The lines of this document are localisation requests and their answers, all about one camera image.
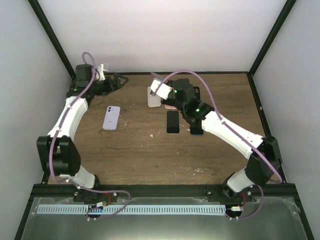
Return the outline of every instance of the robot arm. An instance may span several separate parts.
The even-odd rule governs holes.
[[[196,98],[194,87],[190,84],[189,79],[169,80],[158,88],[159,85],[160,81],[154,78],[150,88],[153,94],[158,89],[156,94],[162,98],[162,104],[176,107],[190,125],[201,126],[204,131],[216,135],[248,159],[248,164],[245,168],[233,173],[224,182],[222,191],[226,197],[232,198],[234,194],[255,184],[264,186],[273,175],[273,172],[257,153],[253,152],[251,147],[227,128],[223,122],[226,122],[249,141],[253,147],[258,149],[276,170],[280,167],[281,156],[278,142],[274,137],[268,136],[265,138],[247,131],[223,116],[221,116],[222,120],[220,120],[212,106]]]
[[[58,131],[52,154],[52,165],[55,176],[72,180],[78,186],[89,189],[97,187],[100,183],[97,176],[88,172],[81,165],[80,154],[73,142],[76,130],[82,116],[88,110],[95,96],[106,96],[122,88],[129,81],[128,78],[117,73],[113,75],[114,79],[110,76],[105,76],[104,66],[101,64],[96,70],[96,80],[85,94],[71,106],[71,103],[88,86],[92,78],[92,67],[89,64],[77,65],[76,79],[71,82],[69,91],[66,94],[67,98],[64,108],[58,121],[47,136],[40,136],[37,140],[42,170],[45,173],[49,173],[50,146]]]

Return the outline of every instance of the purple cable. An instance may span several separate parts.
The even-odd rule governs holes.
[[[128,201],[116,212],[108,215],[108,216],[105,216],[105,217],[99,217],[99,218],[96,218],[97,220],[104,220],[104,219],[109,219],[109,218],[112,218],[114,217],[115,215],[117,215],[118,213],[120,213],[123,209],[125,209],[128,204],[130,203],[130,200],[131,200],[131,195],[128,191],[125,191],[125,190],[112,190],[112,191],[99,191],[99,190],[94,190],[94,189],[90,189],[90,188],[86,188],[86,187],[83,187],[83,186],[80,186],[81,189],[84,189],[84,190],[87,190],[87,191],[90,191],[90,192],[94,192],[94,193],[98,193],[98,194],[112,194],[112,193],[124,193],[124,194],[127,194],[128,195]],[[88,216],[89,213],[95,209],[100,209],[99,207],[94,207],[94,208],[91,208],[91,209],[88,209],[88,211],[86,212],[86,217],[87,219],[89,219],[90,217]]]
[[[249,218],[253,217],[254,215],[256,215],[261,210],[262,206],[264,205],[264,202],[265,202],[264,191],[262,190],[262,187],[260,187],[259,185],[256,185],[256,186],[259,188],[260,193],[261,193],[261,200],[260,200],[260,205],[259,205],[258,209],[254,213],[252,213],[252,214],[250,214],[248,216],[239,217],[237,220],[246,220],[246,219],[249,219]]]
[[[158,89],[160,88],[160,86],[165,83],[166,81],[168,81],[168,79],[176,74],[179,73],[189,73],[192,74],[194,76],[196,76],[204,85],[204,87],[206,88],[206,90],[209,93],[211,102],[212,102],[212,106],[214,107],[215,113],[218,116],[218,118],[220,119],[220,121],[222,121],[222,124],[224,124],[232,133],[234,133],[238,138],[240,138],[242,141],[244,141],[245,144],[247,144],[254,152],[256,152],[256,154],[258,154],[258,156],[265,162],[265,164],[267,164],[267,166],[271,169],[271,171],[276,175],[276,177],[278,178],[278,182],[281,184],[282,183],[282,178],[280,176],[280,174],[277,172],[277,170],[274,168],[274,166],[271,165],[271,163],[266,159],[266,157],[258,150],[256,149],[252,144],[250,144],[250,142],[248,142],[243,136],[241,136],[236,130],[234,130],[231,126],[229,126],[222,118],[220,112],[218,111],[217,105],[215,103],[214,97],[212,96],[210,89],[208,87],[208,85],[206,84],[206,82],[202,79],[202,77],[195,73],[194,71],[190,71],[190,70],[179,70],[179,71],[175,71],[171,74],[169,74],[168,76],[166,76],[161,83],[159,84],[159,86],[157,87],[157,89],[155,90],[155,94],[157,93]]]
[[[67,115],[70,111],[70,109],[72,108],[72,106],[77,102],[77,100],[79,98],[82,97],[83,94],[86,93],[86,91],[90,88],[90,86],[92,85],[92,83],[94,82],[95,80],[95,76],[96,76],[96,62],[95,62],[95,59],[94,57],[89,53],[89,52],[84,52],[82,54],[82,60],[85,64],[87,64],[86,60],[85,60],[85,55],[88,55],[90,58],[91,58],[91,61],[92,61],[92,76],[91,76],[91,79],[88,83],[88,85],[85,87],[85,89],[70,103],[70,106],[65,110],[62,118],[61,118],[61,121],[59,122],[58,124],[58,128],[59,130],[57,130],[52,138],[52,141],[51,141],[51,145],[50,145],[50,149],[49,149],[49,170],[50,170],[50,174],[51,174],[51,177],[52,179],[58,184],[58,183],[61,183],[62,181],[64,181],[64,179],[58,181],[56,179],[56,176],[55,176],[55,171],[54,171],[54,166],[53,166],[53,152],[54,152],[54,147],[55,147],[55,143],[56,143],[56,140],[57,140],[57,137],[58,137],[58,134],[59,134],[59,131],[64,123],[64,121],[66,120],[67,118]],[[109,194],[109,193],[124,193],[124,194],[127,194],[128,195],[128,202],[122,207],[120,208],[118,211],[116,211],[115,213],[107,216],[107,217],[100,217],[99,219],[102,220],[102,219],[108,219],[108,218],[111,218],[115,215],[117,215],[118,213],[120,213],[123,209],[125,209],[125,207],[130,203],[130,200],[131,200],[131,196],[130,196],[130,193],[128,191],[124,191],[124,190],[111,190],[111,191],[99,191],[99,190],[94,190],[94,189],[91,189],[91,188],[87,188],[87,187],[84,187],[84,186],[78,186],[79,189],[84,189],[84,190],[87,190],[89,192],[93,192],[93,193],[100,193],[100,194]]]
[[[66,120],[66,117],[67,117],[67,115],[68,115],[68,113],[70,111],[70,108],[72,108],[72,106],[76,103],[76,101],[79,98],[81,98],[83,94],[86,93],[86,91],[90,88],[90,86],[94,82],[95,76],[96,76],[96,62],[95,62],[94,57],[89,52],[85,51],[84,53],[82,53],[82,60],[83,60],[83,62],[85,64],[87,64],[87,62],[85,60],[85,55],[88,55],[91,58],[91,61],[92,61],[92,76],[91,76],[91,79],[90,79],[88,85],[85,87],[85,89],[70,103],[70,106],[65,110],[65,112],[64,112],[64,114],[63,114],[63,116],[61,118],[61,121],[58,124],[59,129],[55,132],[55,134],[54,134],[54,136],[52,138],[52,141],[51,141],[50,149],[49,149],[49,170],[50,170],[50,174],[51,174],[51,177],[52,177],[53,181],[55,181],[57,184],[61,183],[64,180],[64,179],[62,179],[62,180],[58,181],[56,179],[54,166],[53,166],[53,152],[54,152],[54,147],[55,147],[55,143],[56,143],[59,131],[60,131],[64,121]]]

